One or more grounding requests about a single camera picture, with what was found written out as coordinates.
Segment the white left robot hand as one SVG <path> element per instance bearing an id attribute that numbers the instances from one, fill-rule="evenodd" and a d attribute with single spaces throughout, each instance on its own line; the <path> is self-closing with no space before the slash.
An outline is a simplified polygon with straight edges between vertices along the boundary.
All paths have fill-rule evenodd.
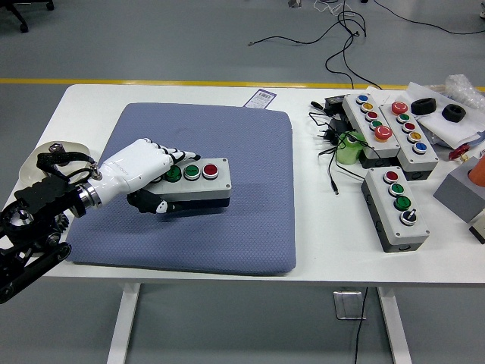
<path id="1" fill-rule="evenodd" d="M 99 168 L 101 178 L 89 179 L 89 191 L 96 207 L 107 205 L 118 195 L 125 195 L 141 213 L 173 212 L 173 203 L 145 190 L 152 181 L 167 173 L 171 167 L 187 160 L 199 160 L 194 152 L 167 148 L 150 139 L 138 139 L 107 158 Z"/>

